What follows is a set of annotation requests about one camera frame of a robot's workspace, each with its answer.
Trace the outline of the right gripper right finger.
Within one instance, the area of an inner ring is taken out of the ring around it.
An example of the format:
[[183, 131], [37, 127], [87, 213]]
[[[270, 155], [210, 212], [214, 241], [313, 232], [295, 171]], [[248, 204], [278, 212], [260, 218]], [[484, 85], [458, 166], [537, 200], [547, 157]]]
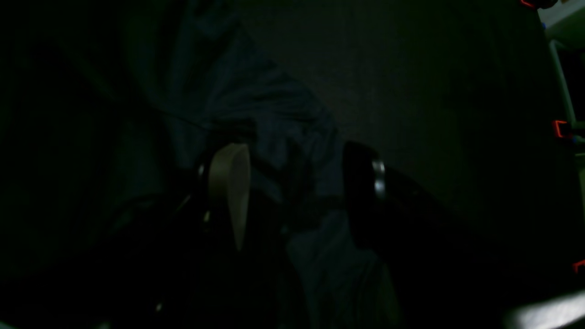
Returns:
[[355, 141], [343, 146], [342, 174], [350, 232], [358, 248], [380, 256], [439, 254], [437, 200], [422, 185]]

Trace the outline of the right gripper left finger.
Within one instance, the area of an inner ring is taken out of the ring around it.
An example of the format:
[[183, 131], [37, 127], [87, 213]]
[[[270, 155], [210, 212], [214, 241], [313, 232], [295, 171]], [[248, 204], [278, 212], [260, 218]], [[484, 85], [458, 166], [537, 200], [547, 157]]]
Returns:
[[248, 144], [226, 143], [205, 150], [195, 162], [181, 208], [204, 248], [240, 252], [246, 239], [251, 194]]

